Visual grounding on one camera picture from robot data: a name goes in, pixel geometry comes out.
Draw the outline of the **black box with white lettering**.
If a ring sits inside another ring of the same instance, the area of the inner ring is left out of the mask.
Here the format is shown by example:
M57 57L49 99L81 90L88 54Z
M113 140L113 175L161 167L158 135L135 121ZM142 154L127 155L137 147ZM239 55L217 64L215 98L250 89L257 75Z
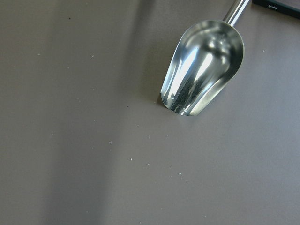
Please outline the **black box with white lettering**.
M278 12L299 13L299 0L253 0L254 4L269 8Z

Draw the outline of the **metal scoop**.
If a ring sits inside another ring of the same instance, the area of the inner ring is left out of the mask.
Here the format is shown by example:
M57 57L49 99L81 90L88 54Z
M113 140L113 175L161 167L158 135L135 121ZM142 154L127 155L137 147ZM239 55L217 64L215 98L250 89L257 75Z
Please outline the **metal scoop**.
M222 20L200 21L183 33L160 91L166 108L198 115L235 76L245 53L235 24L248 3L236 0Z

